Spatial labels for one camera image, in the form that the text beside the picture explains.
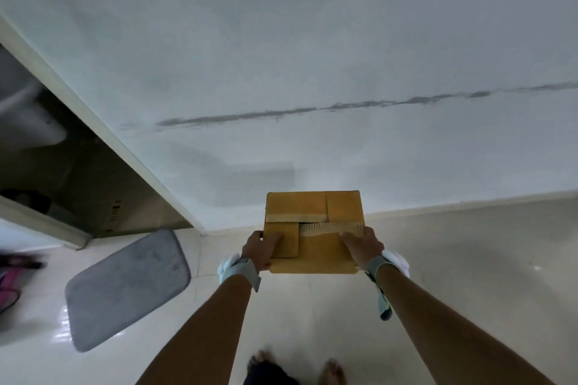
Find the person's left hand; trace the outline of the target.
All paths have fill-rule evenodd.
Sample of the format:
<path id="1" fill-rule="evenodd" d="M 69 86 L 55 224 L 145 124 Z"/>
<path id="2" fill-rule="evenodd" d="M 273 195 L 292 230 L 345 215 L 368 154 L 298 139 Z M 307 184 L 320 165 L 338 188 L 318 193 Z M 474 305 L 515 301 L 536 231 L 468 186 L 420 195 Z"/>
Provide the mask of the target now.
<path id="1" fill-rule="evenodd" d="M 264 231 L 256 230 L 248 237 L 246 244 L 242 247 L 241 257 L 250 258 L 258 272 L 269 271 L 275 248 L 264 245 Z"/>

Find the person's right hand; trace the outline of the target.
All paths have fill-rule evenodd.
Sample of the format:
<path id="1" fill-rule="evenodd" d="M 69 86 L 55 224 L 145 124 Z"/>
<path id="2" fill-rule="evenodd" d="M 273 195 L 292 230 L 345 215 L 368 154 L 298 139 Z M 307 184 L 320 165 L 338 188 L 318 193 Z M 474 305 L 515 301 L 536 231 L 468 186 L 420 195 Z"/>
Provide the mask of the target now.
<path id="1" fill-rule="evenodd" d="M 382 257 L 384 245 L 377 239 L 374 230 L 370 227 L 364 227 L 362 236 L 358 237 L 362 238 L 362 249 L 358 254 L 351 254 L 351 257 L 359 270 L 366 272 L 368 264 L 373 258 Z"/>

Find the brown cardboard box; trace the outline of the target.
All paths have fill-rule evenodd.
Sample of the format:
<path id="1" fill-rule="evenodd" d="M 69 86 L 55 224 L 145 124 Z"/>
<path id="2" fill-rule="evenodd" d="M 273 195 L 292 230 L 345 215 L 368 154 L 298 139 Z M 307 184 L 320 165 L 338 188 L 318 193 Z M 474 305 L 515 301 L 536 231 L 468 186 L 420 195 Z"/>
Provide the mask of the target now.
<path id="1" fill-rule="evenodd" d="M 358 267 L 340 233 L 363 236 L 362 199 L 358 190 L 269 192 L 264 236 L 282 234 L 270 271 L 281 274 L 355 274 Z"/>

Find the person's right forearm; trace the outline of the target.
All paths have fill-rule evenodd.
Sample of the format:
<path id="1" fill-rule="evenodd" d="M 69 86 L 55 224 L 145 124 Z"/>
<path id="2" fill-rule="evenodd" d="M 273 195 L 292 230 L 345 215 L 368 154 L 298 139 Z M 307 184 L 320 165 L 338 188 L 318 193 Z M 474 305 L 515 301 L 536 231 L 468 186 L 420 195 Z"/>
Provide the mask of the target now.
<path id="1" fill-rule="evenodd" d="M 555 385 L 393 265 L 376 280 L 437 385 Z"/>

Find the person's left forearm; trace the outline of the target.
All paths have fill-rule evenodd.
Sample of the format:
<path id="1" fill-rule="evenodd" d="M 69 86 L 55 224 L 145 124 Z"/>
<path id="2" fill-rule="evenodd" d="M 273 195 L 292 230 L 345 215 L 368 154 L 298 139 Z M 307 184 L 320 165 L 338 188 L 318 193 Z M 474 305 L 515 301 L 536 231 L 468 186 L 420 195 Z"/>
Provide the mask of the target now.
<path id="1" fill-rule="evenodd" d="M 253 288 L 228 278 L 156 355 L 135 385 L 228 385 Z"/>

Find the pale blue left wrist band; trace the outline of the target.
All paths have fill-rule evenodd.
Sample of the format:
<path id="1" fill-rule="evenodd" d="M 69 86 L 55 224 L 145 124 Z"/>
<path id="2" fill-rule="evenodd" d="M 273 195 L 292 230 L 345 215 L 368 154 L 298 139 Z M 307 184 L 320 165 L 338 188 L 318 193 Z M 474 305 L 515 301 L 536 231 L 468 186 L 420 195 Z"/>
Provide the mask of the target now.
<path id="1" fill-rule="evenodd" d="M 259 291 L 261 277 L 250 258 L 242 258 L 240 254 L 236 253 L 220 263 L 217 274 L 220 284 L 223 284 L 233 276 L 241 275 L 249 282 L 256 293 Z"/>

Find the person's left foot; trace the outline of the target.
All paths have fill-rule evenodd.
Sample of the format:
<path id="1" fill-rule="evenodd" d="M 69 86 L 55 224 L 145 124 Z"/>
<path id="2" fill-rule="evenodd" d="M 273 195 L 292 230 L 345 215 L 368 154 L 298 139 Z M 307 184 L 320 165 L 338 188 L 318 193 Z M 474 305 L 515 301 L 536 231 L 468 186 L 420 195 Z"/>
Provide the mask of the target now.
<path id="1" fill-rule="evenodd" d="M 255 368 L 263 365 L 277 365 L 273 353 L 268 349 L 259 350 L 253 354 L 247 363 L 247 375 L 249 375 Z"/>

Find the person's foot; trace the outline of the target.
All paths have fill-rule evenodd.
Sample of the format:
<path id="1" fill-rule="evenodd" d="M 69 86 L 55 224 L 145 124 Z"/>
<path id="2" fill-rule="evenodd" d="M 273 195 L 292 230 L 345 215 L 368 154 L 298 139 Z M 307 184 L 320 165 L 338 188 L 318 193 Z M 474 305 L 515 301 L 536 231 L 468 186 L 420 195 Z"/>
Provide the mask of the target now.
<path id="1" fill-rule="evenodd" d="M 347 385 L 343 368 L 336 359 L 328 359 L 325 362 L 317 385 Z"/>
<path id="2" fill-rule="evenodd" d="M 255 368 L 263 365 L 277 365 L 273 353 L 268 349 L 259 350 L 253 354 L 247 363 L 247 375 L 249 375 Z"/>

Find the person's right foot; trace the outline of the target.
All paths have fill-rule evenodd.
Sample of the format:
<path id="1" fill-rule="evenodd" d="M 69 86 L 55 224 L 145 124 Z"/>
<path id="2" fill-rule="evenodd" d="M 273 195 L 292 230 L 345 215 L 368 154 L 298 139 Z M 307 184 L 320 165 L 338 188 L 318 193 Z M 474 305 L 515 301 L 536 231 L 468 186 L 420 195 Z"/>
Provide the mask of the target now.
<path id="1" fill-rule="evenodd" d="M 343 368 L 336 359 L 328 359 L 325 362 L 317 385 L 347 385 Z"/>

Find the person's dark shorts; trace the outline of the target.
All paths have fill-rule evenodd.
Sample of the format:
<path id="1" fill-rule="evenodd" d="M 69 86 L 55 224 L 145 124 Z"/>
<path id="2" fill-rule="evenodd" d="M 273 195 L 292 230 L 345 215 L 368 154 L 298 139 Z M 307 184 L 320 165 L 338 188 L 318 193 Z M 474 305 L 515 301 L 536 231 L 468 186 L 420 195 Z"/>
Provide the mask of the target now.
<path id="1" fill-rule="evenodd" d="M 300 382 L 269 361 L 250 364 L 243 385 L 300 385 Z"/>

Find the flat cardboard sheet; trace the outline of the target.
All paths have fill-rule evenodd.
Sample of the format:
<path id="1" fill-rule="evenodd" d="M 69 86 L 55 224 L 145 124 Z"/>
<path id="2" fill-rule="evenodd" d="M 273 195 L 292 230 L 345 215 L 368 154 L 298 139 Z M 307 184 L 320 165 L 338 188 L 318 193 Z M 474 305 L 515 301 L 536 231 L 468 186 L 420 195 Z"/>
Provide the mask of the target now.
<path id="1" fill-rule="evenodd" d="M 191 222 L 139 175 L 102 175 L 91 187 L 90 197 L 84 219 L 97 237 L 192 228 Z"/>

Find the grey bath mat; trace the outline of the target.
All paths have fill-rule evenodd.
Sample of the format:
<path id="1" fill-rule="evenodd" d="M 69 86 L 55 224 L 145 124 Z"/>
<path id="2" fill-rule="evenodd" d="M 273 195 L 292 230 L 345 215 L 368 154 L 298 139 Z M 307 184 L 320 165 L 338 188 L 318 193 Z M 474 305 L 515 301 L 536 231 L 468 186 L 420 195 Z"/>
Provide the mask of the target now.
<path id="1" fill-rule="evenodd" d="M 65 287 L 74 348 L 91 351 L 178 296 L 191 279 L 171 229 L 150 233 L 78 273 Z"/>

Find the pink cloth item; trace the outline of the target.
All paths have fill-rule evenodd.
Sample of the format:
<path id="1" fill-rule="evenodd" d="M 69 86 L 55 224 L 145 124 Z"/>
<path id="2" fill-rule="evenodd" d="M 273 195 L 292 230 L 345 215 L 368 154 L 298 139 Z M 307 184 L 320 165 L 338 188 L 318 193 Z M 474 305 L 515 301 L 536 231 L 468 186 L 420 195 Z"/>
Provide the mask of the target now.
<path id="1" fill-rule="evenodd" d="M 0 316 L 20 299 L 21 277 L 25 272 L 37 271 L 46 266 L 38 253 L 9 253 L 0 250 Z"/>

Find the white toilet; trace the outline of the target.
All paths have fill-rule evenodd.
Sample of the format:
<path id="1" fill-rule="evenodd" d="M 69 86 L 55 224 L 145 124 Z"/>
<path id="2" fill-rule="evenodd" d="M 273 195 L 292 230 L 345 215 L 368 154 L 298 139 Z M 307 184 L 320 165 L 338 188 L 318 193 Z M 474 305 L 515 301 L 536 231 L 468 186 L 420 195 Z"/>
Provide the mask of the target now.
<path id="1" fill-rule="evenodd" d="M 39 81 L 28 81 L 10 93 L 0 93 L 0 148 L 25 150 L 58 145 L 66 129 L 38 102 Z"/>

